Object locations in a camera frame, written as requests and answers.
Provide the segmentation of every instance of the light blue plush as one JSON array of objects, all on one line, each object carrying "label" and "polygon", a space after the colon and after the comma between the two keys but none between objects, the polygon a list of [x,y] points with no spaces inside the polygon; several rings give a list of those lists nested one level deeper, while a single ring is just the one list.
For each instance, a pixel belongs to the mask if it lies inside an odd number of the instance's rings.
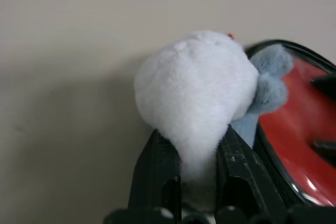
[{"label": "light blue plush", "polygon": [[252,148],[259,116],[287,102],[288,91],[281,78],[292,70],[293,59],[282,45],[275,44],[257,52],[250,61],[259,71],[256,94],[247,113],[231,126]]}]

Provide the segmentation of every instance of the red object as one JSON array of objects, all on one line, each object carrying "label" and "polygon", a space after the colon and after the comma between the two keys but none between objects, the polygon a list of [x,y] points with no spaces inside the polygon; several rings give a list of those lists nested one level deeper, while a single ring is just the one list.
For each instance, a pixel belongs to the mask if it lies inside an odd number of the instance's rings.
[{"label": "red object", "polygon": [[313,140],[336,142],[336,101],[310,85],[326,73],[300,59],[284,77],[288,102],[259,123],[292,179],[317,204],[336,205],[336,168],[311,147]]},{"label": "red object", "polygon": [[227,34],[227,36],[229,36],[231,39],[235,39],[235,37],[231,33]]}]

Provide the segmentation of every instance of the white fluffy fur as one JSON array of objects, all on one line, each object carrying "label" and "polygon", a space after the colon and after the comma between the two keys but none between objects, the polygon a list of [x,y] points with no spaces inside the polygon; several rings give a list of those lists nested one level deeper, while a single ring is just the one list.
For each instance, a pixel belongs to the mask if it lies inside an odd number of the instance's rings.
[{"label": "white fluffy fur", "polygon": [[140,68],[136,104],[144,120],[177,149],[182,182],[193,191],[187,201],[202,200],[194,195],[200,187],[214,187],[216,148],[228,124],[246,113],[257,78],[242,46],[214,31],[191,33]]}]

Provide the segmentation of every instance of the beige wall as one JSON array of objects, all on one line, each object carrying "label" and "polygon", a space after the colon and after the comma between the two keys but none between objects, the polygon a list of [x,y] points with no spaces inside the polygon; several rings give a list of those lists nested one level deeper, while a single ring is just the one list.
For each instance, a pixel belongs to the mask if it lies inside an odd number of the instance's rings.
[{"label": "beige wall", "polygon": [[187,32],[302,43],[336,62],[335,0],[0,0],[0,222],[100,223],[150,135],[132,81]]}]

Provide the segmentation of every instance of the stuffed animal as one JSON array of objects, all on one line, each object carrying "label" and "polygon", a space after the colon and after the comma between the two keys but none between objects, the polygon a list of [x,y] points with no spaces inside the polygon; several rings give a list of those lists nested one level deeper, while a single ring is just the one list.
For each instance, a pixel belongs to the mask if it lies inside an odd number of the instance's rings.
[{"label": "stuffed animal", "polygon": [[292,56],[280,44],[265,47],[250,59],[259,71],[257,90],[247,113],[231,122],[232,128],[252,148],[259,115],[277,110],[287,101],[281,78],[293,68]]},{"label": "stuffed animal", "polygon": [[198,31],[153,55],[135,77],[139,112],[176,148],[182,200],[198,210],[215,207],[217,146],[250,107],[258,76],[240,44]]}]

